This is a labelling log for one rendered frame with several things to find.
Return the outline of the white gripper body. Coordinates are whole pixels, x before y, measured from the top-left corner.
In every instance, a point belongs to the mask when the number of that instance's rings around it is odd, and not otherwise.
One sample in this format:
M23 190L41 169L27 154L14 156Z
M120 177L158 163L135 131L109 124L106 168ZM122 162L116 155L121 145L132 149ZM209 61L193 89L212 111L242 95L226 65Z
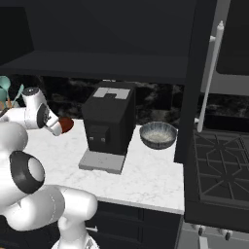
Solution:
M62 133L62 127L58 119L50 119L47 122L47 130L54 136L59 136Z

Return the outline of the red bowl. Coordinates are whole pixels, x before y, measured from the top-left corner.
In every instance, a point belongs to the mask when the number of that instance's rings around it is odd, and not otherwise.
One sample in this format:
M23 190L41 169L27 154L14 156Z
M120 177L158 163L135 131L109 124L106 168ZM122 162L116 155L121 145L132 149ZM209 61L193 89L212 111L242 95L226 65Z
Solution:
M74 121L71 118L61 117L58 121L63 133L68 132L74 125Z

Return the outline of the grey bowl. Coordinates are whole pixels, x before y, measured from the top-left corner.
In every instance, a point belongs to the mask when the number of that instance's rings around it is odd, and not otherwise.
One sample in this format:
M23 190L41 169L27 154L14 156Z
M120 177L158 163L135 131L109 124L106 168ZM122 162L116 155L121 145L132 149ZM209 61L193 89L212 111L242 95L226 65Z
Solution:
M163 150L171 147L177 138L177 129L168 123L150 122L139 129L141 141L150 149Z

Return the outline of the dark cabinet door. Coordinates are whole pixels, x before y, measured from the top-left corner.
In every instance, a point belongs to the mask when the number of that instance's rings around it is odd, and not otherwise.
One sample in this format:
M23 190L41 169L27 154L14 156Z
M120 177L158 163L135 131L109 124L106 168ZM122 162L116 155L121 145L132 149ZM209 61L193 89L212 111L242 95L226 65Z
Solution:
M193 136L200 92L217 0L196 0L190 56L181 107L174 161L184 163Z

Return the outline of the teal spatula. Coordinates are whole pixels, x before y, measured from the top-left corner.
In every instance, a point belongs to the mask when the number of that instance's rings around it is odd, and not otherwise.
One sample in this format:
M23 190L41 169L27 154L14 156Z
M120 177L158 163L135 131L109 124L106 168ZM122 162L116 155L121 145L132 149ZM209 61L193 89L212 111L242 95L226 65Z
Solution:
M16 101L20 98L21 93L23 92L23 90L24 90L24 85L21 84L20 87L19 87L18 93L17 93L15 99L14 99L13 102L12 102L12 106L13 106L13 107L15 106Z

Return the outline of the black coffee machine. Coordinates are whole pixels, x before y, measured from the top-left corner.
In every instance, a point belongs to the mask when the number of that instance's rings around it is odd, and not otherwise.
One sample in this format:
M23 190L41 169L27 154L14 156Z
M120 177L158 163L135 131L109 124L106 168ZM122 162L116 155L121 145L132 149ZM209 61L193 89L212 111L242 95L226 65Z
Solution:
M136 127L135 85L101 82L82 107L88 141L79 167L121 174Z

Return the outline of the teal spoon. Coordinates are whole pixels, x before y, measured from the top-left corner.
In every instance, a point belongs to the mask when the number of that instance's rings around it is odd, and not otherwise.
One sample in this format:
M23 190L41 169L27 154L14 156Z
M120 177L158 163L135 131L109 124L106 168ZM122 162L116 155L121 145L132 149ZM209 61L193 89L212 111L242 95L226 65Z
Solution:
M11 81L7 76L0 76L0 87L9 93L9 88L11 86Z

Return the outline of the dark drawer front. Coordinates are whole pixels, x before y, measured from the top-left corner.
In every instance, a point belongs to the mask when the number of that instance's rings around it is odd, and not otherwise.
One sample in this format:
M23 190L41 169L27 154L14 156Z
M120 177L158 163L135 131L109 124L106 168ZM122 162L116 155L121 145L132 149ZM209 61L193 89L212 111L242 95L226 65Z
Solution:
M144 218L144 212L141 208L103 201L98 202L97 215L132 222L142 222Z

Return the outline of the black hob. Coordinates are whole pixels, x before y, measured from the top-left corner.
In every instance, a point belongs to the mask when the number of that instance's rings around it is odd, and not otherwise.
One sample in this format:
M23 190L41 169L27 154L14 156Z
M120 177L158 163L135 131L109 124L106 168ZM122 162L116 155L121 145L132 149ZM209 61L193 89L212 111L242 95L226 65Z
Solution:
M249 233L249 135L196 131L184 190L186 222Z

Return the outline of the dark open wall cabinet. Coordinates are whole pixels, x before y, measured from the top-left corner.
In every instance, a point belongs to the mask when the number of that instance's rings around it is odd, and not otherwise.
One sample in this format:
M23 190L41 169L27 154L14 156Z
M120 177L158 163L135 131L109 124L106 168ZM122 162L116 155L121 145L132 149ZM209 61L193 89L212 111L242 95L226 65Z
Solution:
M196 0L0 0L0 73L181 84Z

